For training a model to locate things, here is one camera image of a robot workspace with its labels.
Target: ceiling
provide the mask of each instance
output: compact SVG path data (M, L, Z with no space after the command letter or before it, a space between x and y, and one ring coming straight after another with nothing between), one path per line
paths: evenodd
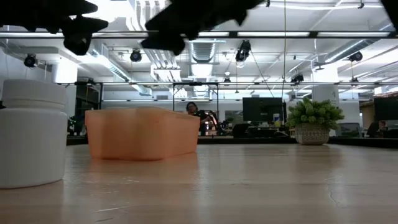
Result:
M110 23L106 31L128 31L126 26L126 15L130 12L126 9L123 1L110 0L91 0L99 5L100 11L108 11L115 14L115 20ZM288 0L287 5L292 7L300 7L300 9L282 7L283 0L271 0L270 8L261 6L249 12L245 23L238 27L234 21L226 22L217 30L372 30L374 26L388 19L384 9L379 7L377 0L364 1L365 6L362 9L335 9L314 10L320 7L345 7L359 5L359 1L354 0ZM9 31L23 30L20 27L8 27ZM137 81L152 82L153 79L149 75L151 61L143 53L143 59L139 63L132 63L129 59L133 49L139 48L137 39L100 39L93 40L93 45L104 44L109 49L109 58L112 59L117 66L123 68L134 77ZM225 72L230 72L231 81L238 77L239 82L260 82L263 75L269 82L281 81L283 74L298 65L303 59L309 58L315 54L327 54L349 42L349 39L250 39L252 46L252 55L245 62L243 68L236 68L234 55L236 49L240 46L241 39L218 39L222 43L218 43L216 47L216 64L214 65L209 81L222 81ZM79 75L90 76L95 80L102 82L113 81L113 74L101 64L91 63L85 57L77 57L63 47L62 40L57 39L12 39L9 40L9 48L17 52L17 48L26 47L56 47L66 53L63 57L73 57L78 61ZM364 55L363 61L377 54L383 53L398 45L398 40L380 40L373 45L361 50ZM353 64L354 69L351 70L349 62L340 61L338 65L339 79L349 80L353 75L358 75L371 70L377 70L379 67L391 62L395 62L398 58L398 50L392 50L388 54L381 55L374 60L366 63L356 62ZM56 63L57 55L39 55L40 60ZM180 76L187 78L190 76L190 57L188 48L176 57L178 66L181 69ZM304 68L301 72L305 75L306 81L310 81L310 68ZM388 72L380 73L375 76L368 77L362 81L373 82L385 77L393 77L398 74L398 67Z

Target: green plant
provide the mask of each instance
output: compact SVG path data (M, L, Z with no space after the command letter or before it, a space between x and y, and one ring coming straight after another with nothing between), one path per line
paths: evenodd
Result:
M303 123L320 124L328 129L336 129L336 121L344 119L343 110L332 105L330 100L322 102L304 98L296 106L289 107L287 126L295 127Z

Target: table surface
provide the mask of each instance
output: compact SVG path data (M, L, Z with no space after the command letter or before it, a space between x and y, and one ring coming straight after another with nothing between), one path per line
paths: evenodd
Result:
M398 223L398 152L211 145L155 162L67 148L64 179L0 190L0 223Z

